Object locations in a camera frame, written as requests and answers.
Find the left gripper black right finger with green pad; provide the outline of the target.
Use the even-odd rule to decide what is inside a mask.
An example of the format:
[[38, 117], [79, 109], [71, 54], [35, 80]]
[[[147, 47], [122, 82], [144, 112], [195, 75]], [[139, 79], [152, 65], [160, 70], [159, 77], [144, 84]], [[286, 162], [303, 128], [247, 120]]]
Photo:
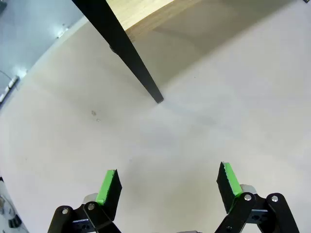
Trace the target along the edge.
[[226, 216], [215, 233], [241, 233], [246, 224], [257, 225], [261, 233], [299, 233], [281, 193], [260, 197], [253, 186], [239, 184], [228, 162], [220, 163], [217, 184]]

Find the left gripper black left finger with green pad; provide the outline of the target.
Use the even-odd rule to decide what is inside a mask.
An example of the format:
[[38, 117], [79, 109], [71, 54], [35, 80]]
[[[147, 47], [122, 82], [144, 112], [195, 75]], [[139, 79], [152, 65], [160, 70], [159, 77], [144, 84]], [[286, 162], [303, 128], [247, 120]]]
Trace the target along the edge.
[[94, 201], [77, 209], [59, 206], [48, 233], [121, 233], [113, 222], [122, 190], [117, 170], [108, 170]]

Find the black frame wooden shelf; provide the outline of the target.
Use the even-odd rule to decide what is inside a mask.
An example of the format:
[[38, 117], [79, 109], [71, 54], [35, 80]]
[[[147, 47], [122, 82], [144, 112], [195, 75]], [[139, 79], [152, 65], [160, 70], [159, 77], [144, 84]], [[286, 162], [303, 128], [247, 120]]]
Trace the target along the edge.
[[164, 100], [133, 42], [202, 0], [72, 0], [155, 100]]

